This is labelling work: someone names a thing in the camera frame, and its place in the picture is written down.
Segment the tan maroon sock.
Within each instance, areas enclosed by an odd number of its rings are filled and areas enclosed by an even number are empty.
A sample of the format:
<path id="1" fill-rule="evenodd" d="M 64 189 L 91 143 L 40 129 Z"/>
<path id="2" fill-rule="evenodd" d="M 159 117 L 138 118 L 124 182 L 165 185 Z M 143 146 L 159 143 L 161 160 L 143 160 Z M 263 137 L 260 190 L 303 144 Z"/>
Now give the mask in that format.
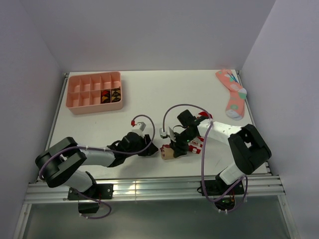
<path id="1" fill-rule="evenodd" d="M 163 160 L 174 159 L 174 150 L 170 147 L 169 144 L 164 144 L 160 148 L 160 153 Z"/>

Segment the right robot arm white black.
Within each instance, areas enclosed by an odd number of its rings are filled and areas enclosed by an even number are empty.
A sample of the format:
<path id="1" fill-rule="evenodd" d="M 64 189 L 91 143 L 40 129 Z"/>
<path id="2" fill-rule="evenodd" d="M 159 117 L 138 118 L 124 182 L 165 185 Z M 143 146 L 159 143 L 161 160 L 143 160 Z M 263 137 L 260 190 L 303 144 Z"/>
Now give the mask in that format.
<path id="1" fill-rule="evenodd" d="M 211 138 L 230 147 L 233 162 L 216 177 L 216 190 L 221 194 L 227 194 L 237 179 L 252 174 L 272 156 L 268 145 L 252 124 L 229 125 L 214 121 L 208 114 L 195 117 L 189 110 L 180 113 L 177 119 L 183 131 L 178 133 L 169 129 L 173 158 L 186 155 L 189 143 L 198 137 L 204 140 Z"/>

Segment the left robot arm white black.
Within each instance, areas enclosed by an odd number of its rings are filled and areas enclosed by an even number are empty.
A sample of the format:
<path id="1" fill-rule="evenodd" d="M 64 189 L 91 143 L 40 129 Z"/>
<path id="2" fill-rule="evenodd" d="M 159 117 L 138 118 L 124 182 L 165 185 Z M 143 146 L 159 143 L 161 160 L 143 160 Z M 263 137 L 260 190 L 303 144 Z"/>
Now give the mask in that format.
<path id="1" fill-rule="evenodd" d="M 72 137 L 66 137 L 53 147 L 38 155 L 35 164 L 39 177 L 50 188 L 66 185 L 75 188 L 86 199 L 95 197 L 97 186 L 88 172 L 78 168 L 82 165 L 117 167 L 130 156 L 152 156 L 158 147 L 148 135 L 129 132 L 105 148 L 79 146 Z"/>

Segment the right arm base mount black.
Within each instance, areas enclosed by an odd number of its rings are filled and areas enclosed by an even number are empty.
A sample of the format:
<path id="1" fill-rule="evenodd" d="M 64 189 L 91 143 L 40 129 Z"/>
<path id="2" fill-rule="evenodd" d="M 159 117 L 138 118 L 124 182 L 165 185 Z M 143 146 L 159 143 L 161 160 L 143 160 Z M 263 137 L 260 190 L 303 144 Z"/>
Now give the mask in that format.
<path id="1" fill-rule="evenodd" d="M 247 199 L 248 177 L 243 176 L 233 184 L 227 185 L 216 176 L 214 180 L 204 180 L 204 186 L 209 201 L 213 201 L 214 207 L 219 213 L 225 214 L 236 210 Z"/>

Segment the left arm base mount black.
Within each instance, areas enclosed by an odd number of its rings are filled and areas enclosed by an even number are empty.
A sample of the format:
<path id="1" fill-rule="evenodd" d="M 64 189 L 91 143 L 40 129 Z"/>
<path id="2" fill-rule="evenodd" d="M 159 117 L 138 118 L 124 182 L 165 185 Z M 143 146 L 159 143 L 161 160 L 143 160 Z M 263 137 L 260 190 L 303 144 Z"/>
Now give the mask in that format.
<path id="1" fill-rule="evenodd" d="M 94 184 L 85 192 L 70 188 L 67 199 L 78 201 L 78 212 L 81 216 L 88 219 L 101 219 L 107 217 L 112 211 L 112 207 L 103 200 L 112 199 L 113 187 L 111 183 Z M 108 208 L 109 211 L 105 215 L 94 216 L 102 208 Z"/>

